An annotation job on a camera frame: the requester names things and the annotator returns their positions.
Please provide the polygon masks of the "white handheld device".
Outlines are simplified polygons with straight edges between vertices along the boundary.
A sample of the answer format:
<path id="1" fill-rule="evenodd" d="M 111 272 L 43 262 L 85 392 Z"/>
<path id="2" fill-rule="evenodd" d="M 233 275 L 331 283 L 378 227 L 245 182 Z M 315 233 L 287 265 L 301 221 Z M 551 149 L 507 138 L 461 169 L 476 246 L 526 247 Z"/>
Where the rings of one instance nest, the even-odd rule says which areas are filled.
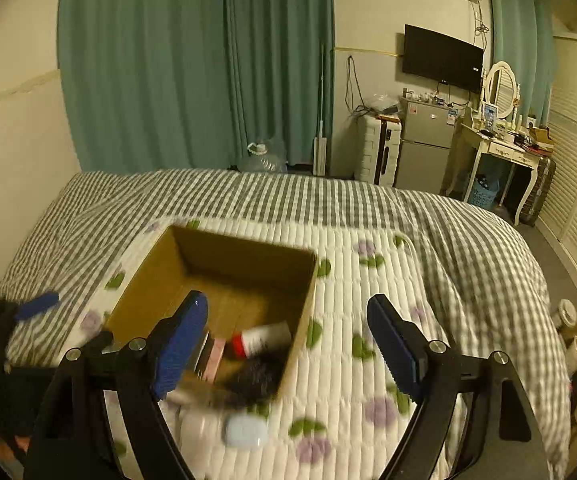
<path id="1" fill-rule="evenodd" d="M 165 401 L 177 410 L 174 437 L 181 442 L 220 429 L 223 416 L 238 404 L 238 396 L 210 382 L 184 379 L 166 394 Z"/>

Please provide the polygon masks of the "light blue earbuds case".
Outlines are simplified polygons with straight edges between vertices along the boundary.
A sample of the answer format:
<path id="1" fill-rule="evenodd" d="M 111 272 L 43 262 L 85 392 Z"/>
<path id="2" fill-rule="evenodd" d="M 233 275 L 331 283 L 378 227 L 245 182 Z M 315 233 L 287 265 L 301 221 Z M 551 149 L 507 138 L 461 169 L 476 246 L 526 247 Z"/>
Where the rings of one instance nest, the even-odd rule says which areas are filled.
<path id="1" fill-rule="evenodd" d="M 232 414 L 226 417 L 222 437 L 229 448 L 262 448 L 268 442 L 268 423 L 258 415 Z"/>

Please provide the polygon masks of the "white bottle red cap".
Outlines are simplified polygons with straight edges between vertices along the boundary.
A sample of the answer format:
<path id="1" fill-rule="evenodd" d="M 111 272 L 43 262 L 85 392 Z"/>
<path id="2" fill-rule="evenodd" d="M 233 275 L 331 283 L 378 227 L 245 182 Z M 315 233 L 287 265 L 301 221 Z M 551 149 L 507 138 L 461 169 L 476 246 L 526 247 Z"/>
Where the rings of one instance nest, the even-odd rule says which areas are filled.
<path id="1" fill-rule="evenodd" d="M 293 336 L 286 322 L 261 325 L 231 337 L 230 349 L 238 359 L 250 359 L 261 354 L 291 346 Z"/>

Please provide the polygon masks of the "pink item in box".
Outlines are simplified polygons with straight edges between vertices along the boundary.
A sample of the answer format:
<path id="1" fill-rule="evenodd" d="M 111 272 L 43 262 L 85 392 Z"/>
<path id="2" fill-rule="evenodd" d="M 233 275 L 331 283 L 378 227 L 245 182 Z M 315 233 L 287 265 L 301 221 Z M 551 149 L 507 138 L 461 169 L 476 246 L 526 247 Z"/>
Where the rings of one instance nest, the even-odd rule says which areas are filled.
<path id="1" fill-rule="evenodd" d="M 224 350 L 226 350 L 226 341 L 204 330 L 186 363 L 186 370 L 204 382 L 212 384 L 216 380 Z"/>

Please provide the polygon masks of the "grey checkered bedspread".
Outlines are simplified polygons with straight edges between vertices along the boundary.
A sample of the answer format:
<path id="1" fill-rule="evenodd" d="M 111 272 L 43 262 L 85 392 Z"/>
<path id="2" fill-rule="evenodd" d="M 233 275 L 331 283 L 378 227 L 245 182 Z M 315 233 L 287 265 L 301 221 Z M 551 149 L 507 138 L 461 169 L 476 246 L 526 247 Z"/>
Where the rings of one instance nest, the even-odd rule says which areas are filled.
<path id="1" fill-rule="evenodd" d="M 292 174 L 162 170 L 75 176 L 20 246 L 0 284 L 9 300 L 55 290 L 60 304 L 23 322 L 6 355 L 50 366 L 93 289 L 133 238 L 167 217 L 399 229 L 418 247 L 430 307 L 450 346 L 511 358 L 539 424 L 550 476 L 564 477 L 570 439 L 564 351 L 543 272 L 499 217 L 451 198 Z"/>

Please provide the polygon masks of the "white quilted floral mat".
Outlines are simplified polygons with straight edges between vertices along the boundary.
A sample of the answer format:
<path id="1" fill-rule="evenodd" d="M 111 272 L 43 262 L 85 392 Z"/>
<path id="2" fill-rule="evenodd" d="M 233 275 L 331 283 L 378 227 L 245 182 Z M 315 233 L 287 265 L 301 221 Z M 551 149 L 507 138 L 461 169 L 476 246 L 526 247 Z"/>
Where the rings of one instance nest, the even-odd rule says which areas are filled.
<path id="1" fill-rule="evenodd" d="M 369 298 L 385 295 L 428 339 L 445 331 L 423 284 L 418 247 L 399 229 L 348 229 L 295 222 L 167 217 L 151 222 L 110 265 L 93 289 L 66 344 L 100 330 L 136 274 L 147 249 L 168 226 L 305 248 L 317 255 L 317 278 L 305 343 L 287 396 L 234 405 L 221 428 L 185 437 L 180 452 L 198 479 L 374 479 L 397 447 L 414 403 L 395 385 L 366 322 Z M 226 417 L 248 413 L 268 423 L 262 448 L 229 448 Z"/>

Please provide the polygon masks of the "open cardboard box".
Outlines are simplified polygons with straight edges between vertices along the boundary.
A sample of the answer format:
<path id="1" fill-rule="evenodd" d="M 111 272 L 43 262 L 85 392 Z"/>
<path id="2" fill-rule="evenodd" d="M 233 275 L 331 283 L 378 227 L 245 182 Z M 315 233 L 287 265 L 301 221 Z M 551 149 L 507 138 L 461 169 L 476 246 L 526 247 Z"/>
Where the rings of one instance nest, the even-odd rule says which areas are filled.
<path id="1" fill-rule="evenodd" d="M 168 226 L 136 270 L 125 277 L 106 325 L 116 344 L 145 337 L 169 318 L 192 290 L 208 302 L 208 332 L 230 339 L 284 322 L 293 341 L 276 361 L 270 399 L 287 396 L 305 343 L 317 278 L 317 255 L 305 248 L 259 242 L 185 226 Z"/>

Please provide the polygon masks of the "blue plastic basket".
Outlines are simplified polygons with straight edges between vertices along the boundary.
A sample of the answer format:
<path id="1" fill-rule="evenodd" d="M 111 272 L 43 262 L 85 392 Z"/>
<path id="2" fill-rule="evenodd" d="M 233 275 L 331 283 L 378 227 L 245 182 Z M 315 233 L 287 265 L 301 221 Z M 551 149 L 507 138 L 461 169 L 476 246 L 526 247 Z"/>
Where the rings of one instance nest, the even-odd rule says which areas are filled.
<path id="1" fill-rule="evenodd" d="M 493 207 L 500 185 L 497 179 L 491 180 L 485 174 L 476 177 L 467 202 L 471 205 L 490 210 Z"/>

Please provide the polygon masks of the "green curtain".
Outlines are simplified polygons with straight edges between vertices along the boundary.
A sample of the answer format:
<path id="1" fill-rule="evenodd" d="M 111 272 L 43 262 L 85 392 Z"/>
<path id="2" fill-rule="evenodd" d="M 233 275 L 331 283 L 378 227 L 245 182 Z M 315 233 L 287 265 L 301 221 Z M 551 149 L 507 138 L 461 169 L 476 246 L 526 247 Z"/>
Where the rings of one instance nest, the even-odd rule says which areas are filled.
<path id="1" fill-rule="evenodd" d="M 57 58 L 81 167 L 229 168 L 331 133 L 334 0 L 60 0 Z"/>
<path id="2" fill-rule="evenodd" d="M 520 85 L 518 114 L 547 123 L 556 72 L 550 0 L 490 0 L 492 56 Z"/>

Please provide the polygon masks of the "clear water jug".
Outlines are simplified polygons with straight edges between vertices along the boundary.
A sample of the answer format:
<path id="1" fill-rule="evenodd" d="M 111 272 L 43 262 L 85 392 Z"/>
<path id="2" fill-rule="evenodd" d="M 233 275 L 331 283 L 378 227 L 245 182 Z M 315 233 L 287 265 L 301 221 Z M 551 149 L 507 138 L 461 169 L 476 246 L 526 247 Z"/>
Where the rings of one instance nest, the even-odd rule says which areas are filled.
<path id="1" fill-rule="evenodd" d="M 238 170 L 255 174 L 284 174 L 287 166 L 283 144 L 272 139 L 249 143 L 246 154 L 238 162 Z"/>

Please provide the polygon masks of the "white dressing table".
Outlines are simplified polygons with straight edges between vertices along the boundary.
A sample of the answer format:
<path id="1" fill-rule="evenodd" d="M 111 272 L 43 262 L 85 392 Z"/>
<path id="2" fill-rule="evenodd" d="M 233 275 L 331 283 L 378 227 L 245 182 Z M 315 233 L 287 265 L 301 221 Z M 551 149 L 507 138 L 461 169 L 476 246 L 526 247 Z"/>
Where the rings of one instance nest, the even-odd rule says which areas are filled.
<path id="1" fill-rule="evenodd" d="M 443 194 L 445 196 L 453 194 L 457 188 L 457 181 L 460 177 L 464 177 L 461 200 L 467 202 L 473 193 L 476 177 L 488 170 L 494 180 L 499 182 L 501 191 L 499 204 L 503 206 L 516 171 L 527 169 L 529 180 L 523 188 L 513 217 L 513 225 L 519 226 L 523 206 L 538 180 L 541 159 L 541 156 L 530 153 L 527 148 L 521 148 L 494 136 L 486 136 L 476 128 L 458 122 L 455 126 Z"/>

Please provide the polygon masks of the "small silver refrigerator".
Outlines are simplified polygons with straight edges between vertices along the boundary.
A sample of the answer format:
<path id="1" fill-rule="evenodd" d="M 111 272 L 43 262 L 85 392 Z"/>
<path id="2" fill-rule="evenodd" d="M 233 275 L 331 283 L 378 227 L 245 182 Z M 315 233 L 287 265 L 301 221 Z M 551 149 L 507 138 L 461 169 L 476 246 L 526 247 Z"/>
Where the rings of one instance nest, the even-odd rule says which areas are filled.
<path id="1" fill-rule="evenodd" d="M 407 99 L 402 106 L 395 187 L 439 194 L 455 133 L 456 110 Z"/>

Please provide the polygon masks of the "white suitcase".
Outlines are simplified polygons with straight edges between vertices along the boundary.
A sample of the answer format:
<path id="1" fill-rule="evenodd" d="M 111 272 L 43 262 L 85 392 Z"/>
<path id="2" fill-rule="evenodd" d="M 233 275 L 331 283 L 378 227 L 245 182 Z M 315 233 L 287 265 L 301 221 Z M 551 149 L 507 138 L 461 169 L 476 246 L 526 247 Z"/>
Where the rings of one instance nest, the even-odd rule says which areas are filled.
<path id="1" fill-rule="evenodd" d="M 395 185 L 401 131 L 397 117 L 366 114 L 357 119 L 358 156 L 354 180 L 385 188 Z"/>

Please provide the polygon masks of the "oval white mirror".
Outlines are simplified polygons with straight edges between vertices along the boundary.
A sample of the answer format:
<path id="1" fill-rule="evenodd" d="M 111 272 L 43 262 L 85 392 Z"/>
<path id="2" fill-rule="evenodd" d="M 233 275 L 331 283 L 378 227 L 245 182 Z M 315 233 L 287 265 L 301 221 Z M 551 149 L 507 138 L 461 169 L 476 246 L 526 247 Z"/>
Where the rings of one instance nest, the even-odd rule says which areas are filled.
<path id="1" fill-rule="evenodd" d="M 497 118 L 509 120 L 519 102 L 517 78 L 508 62 L 495 62 L 483 81 L 482 99 L 497 107 Z"/>

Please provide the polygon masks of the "green right curtain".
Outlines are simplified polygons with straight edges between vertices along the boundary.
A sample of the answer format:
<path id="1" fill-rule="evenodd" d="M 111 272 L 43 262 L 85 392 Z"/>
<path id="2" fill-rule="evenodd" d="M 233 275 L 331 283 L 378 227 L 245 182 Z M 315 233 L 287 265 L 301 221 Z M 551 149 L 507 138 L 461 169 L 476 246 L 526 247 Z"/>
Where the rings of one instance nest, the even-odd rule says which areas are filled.
<path id="1" fill-rule="evenodd" d="M 550 0 L 490 0 L 492 56 L 520 85 L 518 114 L 547 123 L 556 72 Z"/>

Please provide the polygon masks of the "black wall television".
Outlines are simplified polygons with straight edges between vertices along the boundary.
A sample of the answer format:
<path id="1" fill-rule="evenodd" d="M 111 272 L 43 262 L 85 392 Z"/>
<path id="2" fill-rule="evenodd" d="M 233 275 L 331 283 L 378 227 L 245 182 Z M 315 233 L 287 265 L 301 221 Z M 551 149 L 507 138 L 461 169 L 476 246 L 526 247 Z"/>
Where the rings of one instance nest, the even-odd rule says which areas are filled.
<path id="1" fill-rule="evenodd" d="M 479 93 L 483 50 L 466 41 L 407 24 L 402 71 L 447 86 Z"/>

